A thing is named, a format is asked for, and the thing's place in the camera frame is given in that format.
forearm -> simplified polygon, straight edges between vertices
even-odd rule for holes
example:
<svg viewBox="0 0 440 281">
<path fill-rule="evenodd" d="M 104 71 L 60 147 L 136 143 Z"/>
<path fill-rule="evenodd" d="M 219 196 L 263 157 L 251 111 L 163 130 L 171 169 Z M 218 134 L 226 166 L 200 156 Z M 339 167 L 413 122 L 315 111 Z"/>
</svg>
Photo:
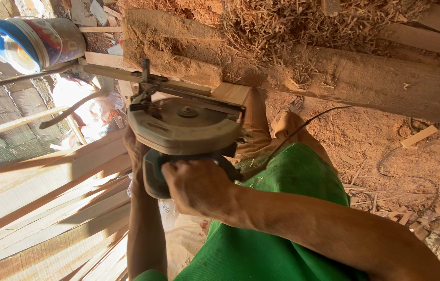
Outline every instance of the forearm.
<svg viewBox="0 0 440 281">
<path fill-rule="evenodd" d="M 147 270 L 158 270 L 166 276 L 165 232 L 157 199 L 143 188 L 142 169 L 134 169 L 133 185 L 127 246 L 129 280 Z"/>
<path fill-rule="evenodd" d="M 440 262 L 409 230 L 391 220 L 331 202 L 232 187 L 214 219 L 277 235 L 360 269 L 371 279 L 440 280 Z"/>
</svg>

circular saw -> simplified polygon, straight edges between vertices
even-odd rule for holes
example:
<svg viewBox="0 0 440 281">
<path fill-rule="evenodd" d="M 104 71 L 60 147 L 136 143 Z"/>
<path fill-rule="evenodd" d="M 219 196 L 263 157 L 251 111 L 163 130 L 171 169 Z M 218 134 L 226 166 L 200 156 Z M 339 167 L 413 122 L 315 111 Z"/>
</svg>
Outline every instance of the circular saw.
<svg viewBox="0 0 440 281">
<path fill-rule="evenodd" d="M 245 106 L 227 103 L 177 88 L 167 78 L 149 73 L 149 60 L 142 59 L 139 92 L 132 96 L 128 122 L 137 140 L 151 148 L 143 157 L 143 182 L 147 193 L 158 199 L 170 198 L 162 176 L 164 163 L 178 160 L 212 159 L 225 170 L 230 181 L 242 175 L 224 156 L 234 157 L 242 129 Z M 156 92 L 176 98 L 153 102 Z"/>
</svg>

green shirt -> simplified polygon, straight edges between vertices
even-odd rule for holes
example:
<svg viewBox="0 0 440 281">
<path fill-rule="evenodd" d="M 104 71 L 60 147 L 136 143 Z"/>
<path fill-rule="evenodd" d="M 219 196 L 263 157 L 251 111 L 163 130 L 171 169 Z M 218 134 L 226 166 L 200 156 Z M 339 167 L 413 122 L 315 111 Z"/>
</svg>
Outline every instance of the green shirt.
<svg viewBox="0 0 440 281">
<path fill-rule="evenodd" d="M 350 206 L 329 165 L 308 146 L 294 143 L 267 169 L 242 184 L 257 190 L 311 196 Z M 145 271 L 134 281 L 167 280 Z M 207 240 L 174 280 L 368 280 L 363 271 L 328 259 L 287 239 L 213 221 Z"/>
</svg>

hand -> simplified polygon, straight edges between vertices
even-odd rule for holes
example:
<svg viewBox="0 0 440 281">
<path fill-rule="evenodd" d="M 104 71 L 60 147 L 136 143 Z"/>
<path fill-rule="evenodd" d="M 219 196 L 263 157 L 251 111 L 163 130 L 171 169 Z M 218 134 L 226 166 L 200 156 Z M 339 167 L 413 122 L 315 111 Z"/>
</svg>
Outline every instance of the hand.
<svg viewBox="0 0 440 281">
<path fill-rule="evenodd" d="M 124 134 L 123 142 L 128 150 L 129 158 L 132 160 L 133 172 L 136 173 L 138 170 L 142 169 L 142 158 L 150 148 L 136 140 L 135 133 L 133 133 L 132 128 L 129 126 Z"/>
<path fill-rule="evenodd" d="M 239 187 L 213 160 L 165 163 L 161 172 L 181 214 L 216 219 L 228 208 L 233 190 Z"/>
</svg>

plastic bucket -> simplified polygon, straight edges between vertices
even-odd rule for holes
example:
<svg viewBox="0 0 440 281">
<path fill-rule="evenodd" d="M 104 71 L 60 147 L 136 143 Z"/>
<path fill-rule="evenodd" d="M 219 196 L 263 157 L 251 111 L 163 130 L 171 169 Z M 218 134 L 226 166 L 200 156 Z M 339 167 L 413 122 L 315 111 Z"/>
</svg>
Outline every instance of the plastic bucket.
<svg viewBox="0 0 440 281">
<path fill-rule="evenodd" d="M 0 56 L 20 73 L 46 70 L 83 56 L 85 50 L 83 35 L 68 19 L 0 20 Z"/>
</svg>

